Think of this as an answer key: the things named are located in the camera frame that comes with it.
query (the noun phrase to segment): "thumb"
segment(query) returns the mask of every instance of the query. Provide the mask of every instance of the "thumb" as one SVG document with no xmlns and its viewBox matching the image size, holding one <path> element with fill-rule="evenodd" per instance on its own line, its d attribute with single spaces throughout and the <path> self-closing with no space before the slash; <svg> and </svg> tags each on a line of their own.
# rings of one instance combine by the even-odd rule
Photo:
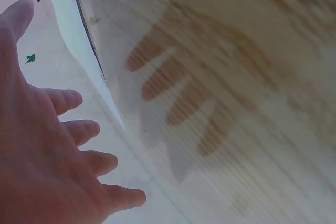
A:
<svg viewBox="0 0 336 224">
<path fill-rule="evenodd" d="M 27 30 L 33 15 L 33 0 L 18 0 L 0 14 L 0 27 L 6 26 L 8 32 L 13 32 L 15 42 L 18 42 Z"/>
</svg>

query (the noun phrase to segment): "light wood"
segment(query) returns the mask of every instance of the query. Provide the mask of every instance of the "light wood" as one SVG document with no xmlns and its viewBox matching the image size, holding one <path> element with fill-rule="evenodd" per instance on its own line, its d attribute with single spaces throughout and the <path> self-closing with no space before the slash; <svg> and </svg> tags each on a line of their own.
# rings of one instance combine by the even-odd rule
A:
<svg viewBox="0 0 336 224">
<path fill-rule="evenodd" d="M 80 0 L 127 141 L 190 223 L 336 223 L 336 0 Z"/>
</svg>

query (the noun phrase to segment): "skin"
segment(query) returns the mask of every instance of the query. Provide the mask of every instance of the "skin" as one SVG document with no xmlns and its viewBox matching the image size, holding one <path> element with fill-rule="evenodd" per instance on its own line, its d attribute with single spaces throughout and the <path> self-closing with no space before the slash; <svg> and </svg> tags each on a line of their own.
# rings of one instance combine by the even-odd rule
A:
<svg viewBox="0 0 336 224">
<path fill-rule="evenodd" d="M 26 82 L 16 44 L 33 14 L 33 1 L 19 0 L 0 15 L 0 223 L 96 224 L 142 206 L 144 192 L 97 180 L 116 168 L 114 155 L 78 149 L 99 125 L 59 121 L 81 95 Z"/>
</svg>

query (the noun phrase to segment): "green speck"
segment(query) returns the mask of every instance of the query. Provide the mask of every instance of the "green speck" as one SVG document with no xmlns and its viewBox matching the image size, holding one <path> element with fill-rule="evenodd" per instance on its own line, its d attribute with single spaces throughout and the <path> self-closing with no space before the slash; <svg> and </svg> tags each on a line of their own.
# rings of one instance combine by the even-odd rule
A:
<svg viewBox="0 0 336 224">
<path fill-rule="evenodd" d="M 26 58 L 27 58 L 27 62 L 26 62 L 26 64 L 27 64 L 27 63 L 31 63 L 31 62 L 34 62 L 34 61 L 35 61 L 35 59 L 36 59 L 36 55 L 35 55 L 35 54 L 28 55 Z"/>
</svg>

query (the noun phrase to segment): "white curved edge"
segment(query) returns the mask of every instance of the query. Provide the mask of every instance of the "white curved edge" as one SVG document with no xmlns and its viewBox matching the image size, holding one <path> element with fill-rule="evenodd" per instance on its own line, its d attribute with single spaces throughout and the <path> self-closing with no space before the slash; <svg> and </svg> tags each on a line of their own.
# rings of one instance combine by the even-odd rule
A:
<svg viewBox="0 0 336 224">
<path fill-rule="evenodd" d="M 65 45 L 70 53 L 83 66 L 112 114 L 120 123 L 122 128 L 125 129 L 107 83 L 102 77 L 103 75 L 100 66 L 97 62 L 82 22 L 77 1 L 51 0 L 51 2 L 54 6 L 57 23 Z"/>
</svg>

